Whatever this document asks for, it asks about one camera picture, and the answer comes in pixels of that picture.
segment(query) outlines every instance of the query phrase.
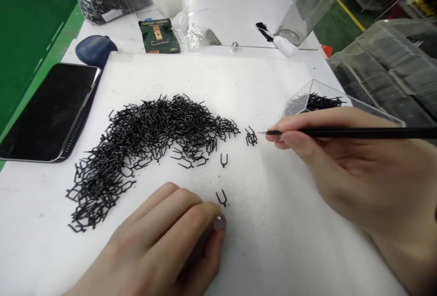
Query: glass cylinder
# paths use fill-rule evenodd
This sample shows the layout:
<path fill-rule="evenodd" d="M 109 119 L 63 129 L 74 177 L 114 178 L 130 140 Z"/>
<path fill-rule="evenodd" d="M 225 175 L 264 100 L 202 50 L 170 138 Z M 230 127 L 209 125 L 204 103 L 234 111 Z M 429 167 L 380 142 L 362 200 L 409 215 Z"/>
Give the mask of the glass cylinder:
<path fill-rule="evenodd" d="M 336 0 L 293 0 L 276 35 L 300 46 Z"/>

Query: finger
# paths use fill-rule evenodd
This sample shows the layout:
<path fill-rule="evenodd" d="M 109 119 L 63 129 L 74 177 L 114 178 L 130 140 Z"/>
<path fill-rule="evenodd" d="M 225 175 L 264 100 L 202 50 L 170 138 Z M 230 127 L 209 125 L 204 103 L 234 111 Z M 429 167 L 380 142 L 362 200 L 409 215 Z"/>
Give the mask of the finger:
<path fill-rule="evenodd" d="M 266 134 L 265 138 L 266 138 L 267 141 L 276 142 L 276 141 L 279 141 L 281 139 L 281 136 L 275 136 L 275 135 Z"/>
<path fill-rule="evenodd" d="M 276 141 L 276 142 L 274 143 L 274 146 L 275 146 L 277 149 L 281 149 L 281 150 L 290 149 L 289 145 L 286 144 L 283 140 Z"/>
<path fill-rule="evenodd" d="M 152 247 L 193 206 L 202 203 L 195 193 L 180 188 L 156 205 L 136 224 L 146 248 Z"/>
<path fill-rule="evenodd" d="M 317 181 L 327 182 L 344 176 L 344 170 L 313 138 L 298 131 L 287 131 L 282 134 L 282 140 L 305 162 Z"/>
<path fill-rule="evenodd" d="M 272 128 L 284 132 L 320 127 L 393 128 L 396 126 L 390 121 L 354 107 L 338 107 L 288 116 L 281 119 Z"/>
<path fill-rule="evenodd" d="M 135 212 L 133 212 L 125 220 L 125 223 L 131 225 L 134 222 L 138 221 L 140 218 L 150 212 L 156 205 L 161 203 L 164 199 L 166 199 L 178 189 L 179 187 L 172 182 L 167 182 L 163 184 L 160 188 L 158 188 L 158 190 L 151 194 L 150 197 L 147 198 L 146 201 L 135 210 Z"/>
<path fill-rule="evenodd" d="M 160 262 L 158 279 L 176 281 L 201 234 L 220 215 L 220 206 L 205 202 L 190 208 L 150 249 Z"/>
<path fill-rule="evenodd" d="M 203 295 L 220 270 L 224 230 L 212 231 L 202 256 L 180 276 L 181 296 Z"/>

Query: blue object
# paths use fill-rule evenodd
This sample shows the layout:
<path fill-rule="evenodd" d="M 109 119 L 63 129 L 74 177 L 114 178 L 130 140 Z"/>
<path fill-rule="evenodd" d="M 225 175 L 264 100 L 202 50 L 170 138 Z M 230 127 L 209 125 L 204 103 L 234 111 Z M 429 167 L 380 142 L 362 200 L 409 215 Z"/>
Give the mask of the blue object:
<path fill-rule="evenodd" d="M 118 48 L 108 36 L 89 36 L 76 46 L 77 58 L 101 69 L 105 67 L 111 51 L 118 51 Z"/>

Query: black wire clip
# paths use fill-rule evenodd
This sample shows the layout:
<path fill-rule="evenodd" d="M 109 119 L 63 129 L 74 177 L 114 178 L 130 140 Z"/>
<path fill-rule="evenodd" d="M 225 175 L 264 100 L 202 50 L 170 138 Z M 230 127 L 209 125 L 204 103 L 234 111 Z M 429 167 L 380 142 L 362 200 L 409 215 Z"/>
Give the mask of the black wire clip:
<path fill-rule="evenodd" d="M 223 163 L 222 154 L 220 154 L 220 164 L 222 164 L 223 168 L 228 164 L 228 154 L 226 154 L 226 163 Z"/>
<path fill-rule="evenodd" d="M 219 194 L 217 193 L 217 191 L 215 192 L 215 195 L 217 196 L 218 202 L 226 207 L 226 202 L 228 201 L 228 199 L 226 198 L 226 195 L 224 194 L 223 189 L 222 189 L 222 193 L 223 193 L 223 197 L 224 197 L 224 202 L 222 202 L 220 200 L 220 197 L 219 197 Z"/>

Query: right hand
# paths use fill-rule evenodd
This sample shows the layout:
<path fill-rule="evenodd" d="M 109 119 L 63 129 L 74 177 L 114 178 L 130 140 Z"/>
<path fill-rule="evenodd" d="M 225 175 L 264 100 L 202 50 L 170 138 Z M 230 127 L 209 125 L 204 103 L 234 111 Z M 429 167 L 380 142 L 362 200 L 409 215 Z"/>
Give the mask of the right hand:
<path fill-rule="evenodd" d="M 437 278 L 437 148 L 422 140 L 312 139 L 302 128 L 392 128 L 353 107 L 285 117 L 266 136 L 293 149 L 313 174 L 322 198 L 369 233 L 388 265 L 413 294 Z"/>

